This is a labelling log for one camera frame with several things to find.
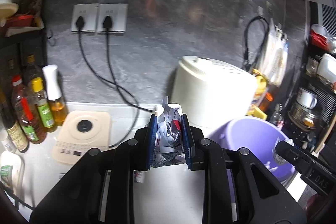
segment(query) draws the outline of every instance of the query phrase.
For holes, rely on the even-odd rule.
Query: gray marble wall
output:
[[[310,30],[310,6],[305,0],[286,0],[283,31],[288,36],[290,54],[287,70],[301,64],[303,49]]]
[[[48,62],[57,64],[68,101],[122,103],[114,89],[96,79],[84,63],[77,34],[70,32],[73,5],[104,0],[44,0],[44,20],[53,30]],[[169,94],[174,70],[184,55],[196,55],[242,64],[242,38],[248,21],[272,15],[283,24],[285,0],[128,0],[126,33],[112,36],[110,51],[119,82],[140,103],[159,103]],[[251,29],[252,54],[259,47],[263,28]],[[84,50],[94,68],[110,78],[106,66],[105,36],[83,34]]]

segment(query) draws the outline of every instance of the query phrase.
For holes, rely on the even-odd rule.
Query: oil bottle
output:
[[[32,80],[36,77],[43,78],[43,72],[41,68],[35,64],[35,57],[33,54],[27,56],[27,68],[24,71],[24,81],[26,86],[29,88],[29,92],[31,93],[31,98],[33,99],[33,102],[35,105],[37,105],[36,96],[33,92],[32,87]]]
[[[27,138],[32,143],[39,144],[44,141],[46,131],[43,129],[28,88],[22,84],[20,75],[13,77],[12,84],[12,104],[19,123],[26,133]]]
[[[45,66],[43,70],[44,78],[47,83],[47,94],[50,110],[54,117],[55,124],[62,126],[68,115],[68,109],[57,82],[57,65]]]
[[[34,78],[31,81],[31,87],[35,94],[37,110],[40,114],[43,126],[48,132],[54,132],[57,129],[57,126],[48,105],[47,93],[43,89],[42,78]]]

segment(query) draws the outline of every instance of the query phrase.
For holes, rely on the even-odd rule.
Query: crumpled paper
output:
[[[276,152],[275,152],[275,147],[277,146],[278,142],[280,141],[280,138],[277,138],[277,141],[275,142],[274,148],[272,150],[272,155],[273,155],[273,159],[274,161],[278,164],[278,165],[283,165],[285,163],[287,163],[288,161],[286,161],[283,157],[280,157]],[[291,146],[294,146],[294,142],[293,139],[288,139],[285,140],[286,143],[289,143]]]
[[[152,167],[173,165],[181,162],[183,153],[182,137],[179,126],[172,122],[181,122],[182,109],[180,105],[168,104],[168,96],[163,98],[163,113],[157,118],[157,132]]]

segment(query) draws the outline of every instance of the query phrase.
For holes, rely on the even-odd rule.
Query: screw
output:
[[[201,144],[202,144],[202,145],[209,145],[210,143],[211,143],[211,141],[210,141],[209,139],[203,138],[203,139],[201,140]]]
[[[97,155],[99,153],[99,149],[98,148],[91,148],[90,150],[89,150],[89,154],[91,155],[91,156],[95,156],[95,155]]]
[[[239,149],[239,153],[246,156],[250,153],[250,150],[248,150],[246,147],[242,147]]]
[[[138,141],[136,139],[129,139],[127,141],[127,144],[130,145],[130,146],[137,145]]]

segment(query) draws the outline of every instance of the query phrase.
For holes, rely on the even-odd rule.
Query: white kitchen counter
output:
[[[118,142],[127,132],[133,122],[136,110],[126,105],[67,103],[69,111],[88,110],[106,111],[111,116],[110,145]],[[144,105],[154,109],[154,105]],[[151,114],[140,112],[138,122],[130,135],[144,127]],[[32,206],[44,196],[59,181],[59,174],[66,173],[71,165],[56,162],[51,157],[52,148],[56,142],[60,128],[48,133],[43,143],[30,143],[24,154],[16,152],[24,161],[25,172],[22,183],[24,201]],[[300,178],[294,180],[288,190],[298,201],[305,186]],[[202,222],[204,198],[204,172],[188,170],[185,164],[164,166],[145,172],[144,183],[134,184],[134,215],[136,224],[176,224]],[[29,220],[31,210],[20,204],[20,212]]]

